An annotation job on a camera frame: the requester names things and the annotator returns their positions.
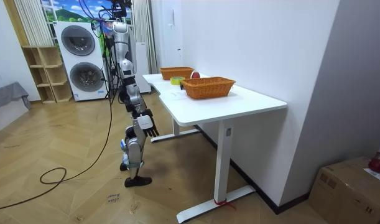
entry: wooden shelf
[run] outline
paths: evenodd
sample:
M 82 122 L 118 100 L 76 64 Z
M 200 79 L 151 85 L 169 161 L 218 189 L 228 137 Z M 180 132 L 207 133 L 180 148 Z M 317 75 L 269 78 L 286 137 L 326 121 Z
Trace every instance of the wooden shelf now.
M 30 68 L 43 68 L 43 65 L 29 65 Z
M 64 80 L 62 82 L 56 82 L 56 83 L 52 83 L 52 86 L 59 86 L 59 85 L 64 85 L 67 83 L 68 80 Z
M 25 59 L 43 103 L 67 102 L 72 98 L 60 52 L 55 46 L 22 46 Z
M 49 79 L 47 78 L 45 70 L 43 68 L 31 68 L 30 72 L 37 87 L 50 86 Z
M 46 68 L 46 72 L 52 86 L 64 85 L 68 80 L 63 67 Z
M 45 67 L 62 65 L 60 52 L 56 47 L 39 48 L 39 52 Z
M 38 85 L 36 85 L 36 87 L 47 87 L 47 86 L 50 86 L 49 83 L 40 83 Z
M 22 51 L 30 68 L 43 68 L 42 59 L 37 48 L 23 48 Z
M 64 85 L 53 86 L 52 88 L 58 103 L 68 102 L 72 98 L 71 88 L 68 82 Z
M 62 66 L 63 66 L 63 63 L 58 64 L 58 65 L 46 65 L 45 68 L 58 68 L 58 67 L 62 67 Z
M 42 103 L 55 103 L 55 98 L 50 86 L 38 87 L 38 92 Z
M 44 100 L 42 103 L 44 104 L 49 104 L 49 103 L 55 103 L 54 99 L 52 98 L 47 98 L 46 100 Z
M 29 45 L 24 45 L 24 46 L 21 46 L 22 48 L 34 48 L 34 49 L 38 49 L 38 48 L 52 48 L 52 47 L 55 47 L 55 46 L 29 46 Z

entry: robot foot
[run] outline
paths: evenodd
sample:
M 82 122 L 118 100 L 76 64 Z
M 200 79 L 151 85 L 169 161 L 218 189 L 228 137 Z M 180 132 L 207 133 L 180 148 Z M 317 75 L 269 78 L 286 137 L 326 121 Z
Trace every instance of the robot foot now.
M 125 170 L 127 170 L 127 166 L 126 166 L 125 164 L 121 164 L 121 165 L 119 166 L 119 170 L 121 170 L 121 171 L 125 171 Z
M 133 178 L 133 179 L 130 179 L 130 177 L 128 177 L 125 180 L 125 187 L 145 186 L 145 185 L 151 184 L 151 182 L 152 182 L 151 177 L 139 177 L 139 176 L 135 176 L 135 178 Z

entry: brown woven basket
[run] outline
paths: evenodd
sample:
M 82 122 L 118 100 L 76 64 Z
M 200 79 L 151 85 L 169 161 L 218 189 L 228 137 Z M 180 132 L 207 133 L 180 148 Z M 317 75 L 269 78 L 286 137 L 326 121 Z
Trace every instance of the brown woven basket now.
M 184 77 L 191 78 L 192 71 L 194 68 L 190 67 L 172 67 L 172 68 L 160 68 L 162 72 L 162 77 L 164 80 L 170 80 L 172 77 Z
M 227 96 L 234 83 L 234 80 L 222 77 L 182 80 L 187 95 L 196 100 Z

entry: landscape picture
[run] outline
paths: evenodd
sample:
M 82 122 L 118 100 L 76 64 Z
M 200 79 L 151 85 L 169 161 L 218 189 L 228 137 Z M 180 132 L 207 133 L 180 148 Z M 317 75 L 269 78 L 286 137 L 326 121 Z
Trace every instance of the landscape picture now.
M 106 0 L 85 0 L 90 12 L 94 17 L 98 17 L 98 11 L 100 9 L 110 8 L 111 2 Z M 42 1 L 43 5 L 50 5 L 49 1 Z M 54 10 L 58 21 L 69 21 L 69 22 L 91 22 L 91 18 L 88 17 L 82 10 L 77 0 L 58 0 L 53 1 Z M 45 8 L 47 19 L 49 22 L 55 21 L 53 12 L 51 9 Z M 126 22 L 131 24 L 130 13 L 127 14 Z

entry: herringbone parquet floor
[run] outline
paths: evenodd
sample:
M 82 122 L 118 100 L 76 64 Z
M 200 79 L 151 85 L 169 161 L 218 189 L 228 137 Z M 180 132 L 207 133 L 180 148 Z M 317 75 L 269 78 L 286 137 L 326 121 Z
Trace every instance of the herringbone parquet floor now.
M 144 96 L 161 134 L 172 132 L 170 115 L 157 94 Z M 194 134 L 151 144 L 147 141 L 141 175 L 153 183 L 126 189 L 128 172 L 120 172 L 119 142 L 131 120 L 123 105 L 113 105 L 108 145 L 96 165 L 74 180 L 62 183 L 41 198 L 0 210 L 0 224 L 177 223 L 181 210 L 213 198 L 216 151 Z M 0 132 L 0 206 L 37 195 L 51 185 L 39 177 L 54 167 L 66 167 L 68 177 L 87 168 L 100 153 L 109 122 L 108 101 L 33 104 L 33 109 Z M 59 180 L 62 171 L 46 176 Z M 230 169 L 228 190 L 245 181 Z M 325 223 L 306 203 L 274 215 L 257 194 L 231 207 L 199 216 L 189 223 Z

